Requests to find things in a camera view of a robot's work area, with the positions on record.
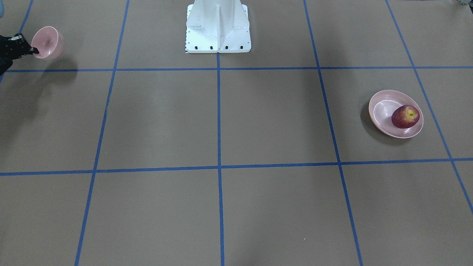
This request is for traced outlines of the pink bowl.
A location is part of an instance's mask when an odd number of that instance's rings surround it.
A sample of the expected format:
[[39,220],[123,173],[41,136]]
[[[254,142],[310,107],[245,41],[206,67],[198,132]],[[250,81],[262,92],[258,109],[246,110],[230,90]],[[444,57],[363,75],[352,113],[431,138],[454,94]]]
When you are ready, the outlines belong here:
[[54,27],[45,26],[39,29],[32,41],[31,46],[37,50],[33,56],[38,59],[58,59],[66,48],[64,36]]

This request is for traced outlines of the white pedestal column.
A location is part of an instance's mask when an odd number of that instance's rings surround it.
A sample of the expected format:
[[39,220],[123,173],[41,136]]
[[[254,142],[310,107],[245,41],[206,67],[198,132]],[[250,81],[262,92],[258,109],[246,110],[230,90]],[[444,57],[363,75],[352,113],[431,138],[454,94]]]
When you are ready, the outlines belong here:
[[251,51],[248,7],[240,0],[195,0],[186,15],[187,53]]

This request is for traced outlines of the red apple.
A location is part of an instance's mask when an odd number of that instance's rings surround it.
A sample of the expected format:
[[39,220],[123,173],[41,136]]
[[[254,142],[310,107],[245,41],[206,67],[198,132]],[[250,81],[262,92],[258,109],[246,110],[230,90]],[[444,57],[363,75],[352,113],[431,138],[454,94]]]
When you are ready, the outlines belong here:
[[403,105],[397,108],[391,116],[392,124],[401,129],[411,128],[418,123],[421,112],[412,105]]

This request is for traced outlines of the pink plate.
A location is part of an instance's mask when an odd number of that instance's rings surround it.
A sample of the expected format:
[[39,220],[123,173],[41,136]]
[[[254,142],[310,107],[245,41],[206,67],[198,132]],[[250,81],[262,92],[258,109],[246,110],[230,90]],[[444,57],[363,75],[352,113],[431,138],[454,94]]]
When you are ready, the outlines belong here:
[[420,106],[399,91],[375,93],[369,101],[368,111],[375,127],[391,137],[412,138],[423,128],[424,116]]

